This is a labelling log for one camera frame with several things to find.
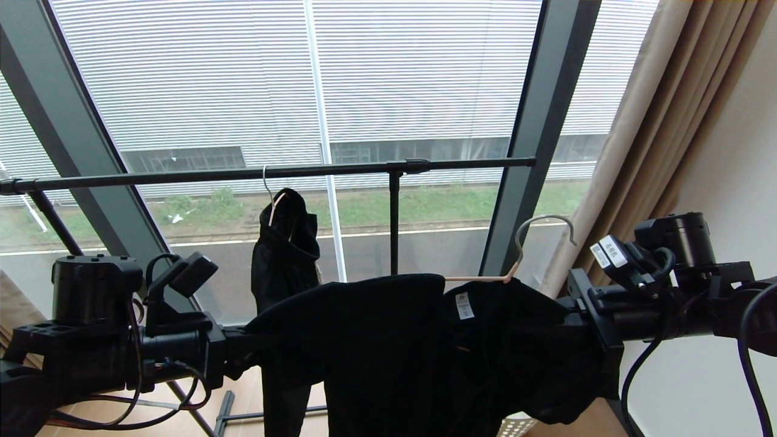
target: hanging clothes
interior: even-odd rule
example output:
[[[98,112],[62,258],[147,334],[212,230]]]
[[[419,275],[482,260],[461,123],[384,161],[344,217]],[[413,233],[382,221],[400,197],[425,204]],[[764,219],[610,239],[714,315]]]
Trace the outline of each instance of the hanging clothes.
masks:
[[[314,288],[246,326],[272,337],[252,363],[284,390],[323,381],[332,437],[493,437],[518,411],[571,423],[612,388],[556,301],[517,279],[443,291],[435,274]]]
[[[267,205],[260,214],[260,236],[251,260],[251,293],[257,314],[264,313],[293,295],[316,287],[319,275],[315,262],[320,257],[316,216],[309,214],[302,196],[284,188],[275,195],[275,212]],[[264,429],[267,437],[298,437],[305,420],[310,384],[280,386],[283,372],[277,367],[262,369]]]

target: robotic arm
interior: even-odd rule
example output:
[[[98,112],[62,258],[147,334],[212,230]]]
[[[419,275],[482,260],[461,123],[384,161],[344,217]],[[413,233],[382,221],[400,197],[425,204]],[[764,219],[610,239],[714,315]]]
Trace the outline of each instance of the robotic arm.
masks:
[[[603,358],[603,373],[617,375],[623,341],[705,334],[740,337],[741,325],[747,346],[777,356],[777,278],[755,281],[748,262],[717,264],[699,213],[642,222],[635,236],[634,243],[606,236],[591,247],[617,285],[595,287],[582,270],[573,269],[569,295],[558,299],[569,310],[565,323],[590,331],[591,348]],[[165,257],[173,263],[154,279],[154,263]],[[191,297],[217,268],[200,253],[187,259],[160,255],[145,276],[128,257],[58,259],[52,271],[54,318],[17,327],[0,361],[2,434],[35,435],[47,422],[64,420],[57,408],[105,400],[110,397],[97,394],[125,388],[135,391],[132,400],[124,400],[131,411],[140,393],[187,376],[204,385],[206,399],[192,404],[192,389],[179,410],[197,409],[211,390],[223,385],[225,375],[238,379],[247,367],[245,358],[266,341],[263,335],[219,326],[208,313],[178,313],[163,295],[169,286]],[[148,316],[139,327],[132,295],[144,285]],[[24,366],[27,354],[42,355],[43,368]],[[127,412],[107,424],[78,425],[137,429],[177,411],[141,424],[119,423]]]

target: clothes rack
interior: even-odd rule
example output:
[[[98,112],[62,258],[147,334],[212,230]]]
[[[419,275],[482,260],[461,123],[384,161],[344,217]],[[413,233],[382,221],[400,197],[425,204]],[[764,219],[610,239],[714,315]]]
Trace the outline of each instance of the clothes rack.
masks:
[[[64,246],[71,254],[83,254],[73,235],[54,210],[54,206],[44,191],[69,190],[72,188],[116,187],[127,185],[148,184],[178,184],[186,182],[211,182],[219,180],[277,179],[282,177],[316,177],[340,176],[347,174],[387,173],[390,214],[390,249],[391,274],[399,273],[399,180],[406,174],[420,174],[431,170],[463,170],[484,168],[532,167],[536,164],[535,157],[475,159],[469,161],[428,161],[425,159],[406,159],[403,161],[388,161],[385,163],[335,164],[318,166],[264,166],[260,168],[240,170],[205,170],[171,173],[122,173],[109,176],[94,177],[63,177],[40,179],[7,179],[0,180],[0,195],[28,194],[40,212],[51,224]],[[170,389],[178,396],[183,393],[177,382],[168,383]],[[235,394],[228,390],[221,402],[221,409],[216,417],[213,429],[207,424],[199,411],[192,410],[197,424],[206,435],[223,437],[226,425],[230,421],[262,418],[264,413],[230,415]],[[308,407],[307,412],[326,411],[326,406]]]

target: white pole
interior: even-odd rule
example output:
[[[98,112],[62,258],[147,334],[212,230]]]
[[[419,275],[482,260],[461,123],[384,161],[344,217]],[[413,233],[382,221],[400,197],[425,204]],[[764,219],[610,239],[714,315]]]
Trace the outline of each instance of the white pole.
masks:
[[[329,131],[326,126],[326,107],[324,105],[324,91],[321,83],[321,69],[319,67],[319,47],[315,39],[312,0],[305,0],[305,25],[308,28],[308,47],[310,48],[310,65],[313,74],[313,87],[315,88],[315,105],[318,108],[319,114],[322,163],[331,164],[332,149],[329,147]],[[329,214],[332,217],[332,236],[335,245],[335,259],[337,260],[337,277],[340,282],[348,282],[345,272],[343,237],[340,235],[340,213],[337,209],[335,178],[332,175],[326,177],[326,194],[329,198]]]
[[[6,177],[11,177],[11,175],[8,174],[8,170],[5,169],[5,166],[3,165],[2,161],[0,161],[0,171],[3,172],[5,179]],[[38,215],[38,211],[35,211],[35,208],[30,204],[30,200],[27,199],[26,195],[20,196],[22,198],[22,202],[24,202],[24,206],[27,207],[27,211],[30,212],[30,215],[33,216],[33,220],[35,220],[35,223],[38,224],[40,227],[41,232],[47,232],[48,228],[46,227],[46,223],[42,219],[40,219],[40,215]]]

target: clothes hanger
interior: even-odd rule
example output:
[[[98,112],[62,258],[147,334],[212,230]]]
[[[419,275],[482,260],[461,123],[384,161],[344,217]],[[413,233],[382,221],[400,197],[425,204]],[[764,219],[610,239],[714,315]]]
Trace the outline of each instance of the clothes hanger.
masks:
[[[265,174],[267,174],[267,165],[262,167],[262,183],[264,183],[264,189],[267,190],[267,193],[270,195],[270,205],[272,205],[272,209],[270,209],[270,221],[267,224],[272,225],[273,217],[275,216],[275,207],[278,206],[278,202],[284,198],[286,193],[282,193],[280,196],[278,196],[277,200],[273,198],[273,192],[270,191],[270,187],[267,186],[267,178],[265,177]]]
[[[518,270],[518,265],[521,263],[521,261],[524,259],[524,248],[521,246],[521,235],[523,234],[524,230],[532,223],[536,222],[537,220],[542,219],[559,219],[564,221],[567,225],[570,227],[570,243],[577,246],[577,243],[575,243],[574,240],[574,234],[575,234],[575,226],[572,224],[572,222],[563,215],[558,214],[543,214],[543,215],[537,215],[536,217],[532,217],[529,220],[521,223],[521,226],[518,227],[518,231],[515,233],[514,242],[515,247],[518,250],[518,259],[515,261],[515,264],[513,264],[513,267],[510,268],[510,271],[507,272],[504,276],[448,276],[445,278],[445,281],[447,282],[455,282],[455,281],[474,281],[474,282],[496,282],[501,281],[505,284],[510,282],[510,280],[513,278],[513,275],[515,274],[515,271]]]

